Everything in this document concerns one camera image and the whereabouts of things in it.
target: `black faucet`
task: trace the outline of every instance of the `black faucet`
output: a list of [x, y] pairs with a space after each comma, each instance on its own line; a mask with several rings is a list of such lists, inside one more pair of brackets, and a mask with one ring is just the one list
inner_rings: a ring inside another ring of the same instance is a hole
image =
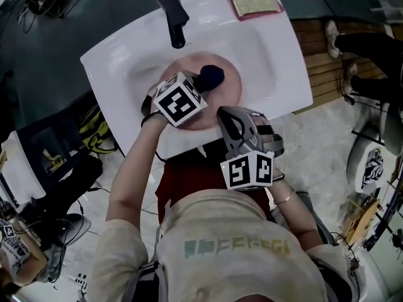
[[172, 47], [183, 48], [186, 41], [182, 27], [188, 22], [189, 16], [183, 9], [180, 0], [156, 0], [166, 13]]

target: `wooden floor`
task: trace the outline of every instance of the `wooden floor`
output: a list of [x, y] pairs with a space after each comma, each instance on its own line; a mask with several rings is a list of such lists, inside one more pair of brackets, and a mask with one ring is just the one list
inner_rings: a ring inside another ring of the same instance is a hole
[[[358, 75], [361, 78], [385, 77], [373, 62], [369, 59], [359, 58], [355, 54], [344, 53], [343, 59], [339, 57], [337, 60], [330, 58], [323, 31], [324, 23], [320, 20], [293, 20], [292, 26], [297, 35], [302, 55], [304, 55], [314, 98], [313, 105], [301, 109], [295, 114], [342, 97], [340, 86], [343, 84], [343, 69], [352, 62], [358, 64]], [[342, 33], [384, 32], [382, 25], [339, 21], [338, 26]]]

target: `sink basin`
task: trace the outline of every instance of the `sink basin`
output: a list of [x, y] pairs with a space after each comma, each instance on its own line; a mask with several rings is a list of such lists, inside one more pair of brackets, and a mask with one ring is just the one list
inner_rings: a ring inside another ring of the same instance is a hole
[[[186, 45], [171, 46], [166, 17], [153, 11], [118, 30], [81, 57], [101, 110], [126, 154], [140, 131], [148, 89], [178, 58], [208, 52], [228, 60], [241, 77], [237, 105], [267, 118], [312, 104], [298, 41], [285, 13], [240, 22], [227, 0], [182, 0], [190, 16]], [[168, 126], [158, 152], [172, 157], [221, 137], [217, 126], [189, 131]]]

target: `dark hair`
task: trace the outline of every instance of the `dark hair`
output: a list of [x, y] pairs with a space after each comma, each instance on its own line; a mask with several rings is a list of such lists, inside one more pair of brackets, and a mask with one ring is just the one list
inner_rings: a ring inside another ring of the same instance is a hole
[[10, 297], [21, 289], [21, 286], [12, 282], [4, 285], [4, 280], [9, 277], [9, 273], [3, 267], [0, 267], [0, 302], [8, 302]]

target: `beige shirt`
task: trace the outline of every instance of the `beige shirt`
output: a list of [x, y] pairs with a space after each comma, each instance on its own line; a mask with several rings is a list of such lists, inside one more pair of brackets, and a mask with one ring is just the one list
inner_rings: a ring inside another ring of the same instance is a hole
[[[266, 220], [261, 208], [236, 191], [208, 190], [176, 203], [156, 247], [169, 301], [232, 302], [260, 294], [275, 302], [327, 301], [310, 257], [341, 272], [341, 247], [304, 252], [293, 234]], [[121, 301], [130, 276], [148, 262], [139, 231], [123, 220], [105, 223], [94, 257], [89, 302]]]

